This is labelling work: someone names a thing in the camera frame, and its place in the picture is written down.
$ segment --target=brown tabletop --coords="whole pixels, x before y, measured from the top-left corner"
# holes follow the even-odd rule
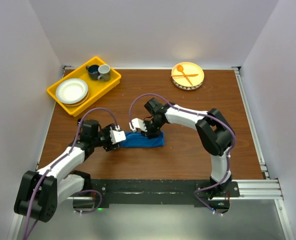
[[[237,138],[231,152],[231,173],[234,179],[263,179],[254,142],[250,132],[241,94],[233,70],[205,70],[201,88],[185,91],[170,79],[171,70],[120,69],[118,86],[96,101],[89,109],[105,107],[117,117],[122,130],[129,132],[129,107],[145,93],[162,95],[184,108],[221,111]],[[149,116],[144,104],[152,97],[140,99],[134,106],[132,118]],[[41,155],[39,168],[57,158],[74,139],[78,117],[68,115],[56,103]],[[87,119],[96,119],[104,127],[113,123],[105,111],[94,111]],[[208,179],[211,174],[210,154],[204,150],[198,133],[177,124],[162,127],[165,146],[155,148],[119,148],[94,153],[76,169],[91,174],[94,179]]]

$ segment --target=blue towel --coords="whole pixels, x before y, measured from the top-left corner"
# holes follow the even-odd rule
[[[120,143],[121,148],[154,148],[165,146],[164,132],[159,137],[148,139],[140,132],[126,132],[126,140]]]

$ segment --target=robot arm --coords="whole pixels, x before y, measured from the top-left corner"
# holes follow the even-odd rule
[[[98,121],[85,120],[82,123],[79,139],[72,151],[69,147],[53,162],[38,171],[27,171],[20,183],[14,211],[26,216],[33,190],[42,175],[50,170],[40,185],[33,200],[30,217],[42,222],[48,222],[55,214],[57,205],[81,190],[92,189],[89,174],[73,171],[83,163],[97,147],[103,147],[107,152],[119,148],[119,143],[126,139],[125,132],[119,126],[110,124],[100,128]]]
[[[133,119],[131,121],[133,127],[129,124],[131,130],[136,132],[137,129],[139,129],[141,133],[148,138],[159,136],[161,134],[161,127],[164,124],[180,124],[196,130],[203,147],[210,153],[212,165],[210,181],[218,183],[225,176],[227,171],[226,151],[231,146],[233,137],[220,123],[204,115],[211,115],[226,125],[229,126],[229,124],[219,110],[215,108],[210,111],[196,111],[180,107],[174,103],[171,104],[175,108],[168,104],[162,105],[155,98],[152,98],[144,107],[153,118],[151,120]],[[221,184],[230,182],[231,180],[232,176],[229,171]]]

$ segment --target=wooden spoon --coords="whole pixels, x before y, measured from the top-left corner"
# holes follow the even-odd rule
[[[190,83],[190,85],[193,86],[192,82],[189,80],[189,78],[187,77],[187,75],[184,73],[184,67],[182,65],[179,64],[177,66],[177,71],[178,72],[181,72],[184,75],[184,77],[187,79],[188,83]]]

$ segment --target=cup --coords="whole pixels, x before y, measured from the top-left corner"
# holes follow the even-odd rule
[[[103,64],[98,68],[99,76],[97,77],[100,81],[109,81],[110,80],[110,66]]]
[[[91,66],[86,66],[86,69],[88,71],[88,75],[91,79],[97,80],[99,77],[99,72],[98,72],[98,65],[91,65]]]

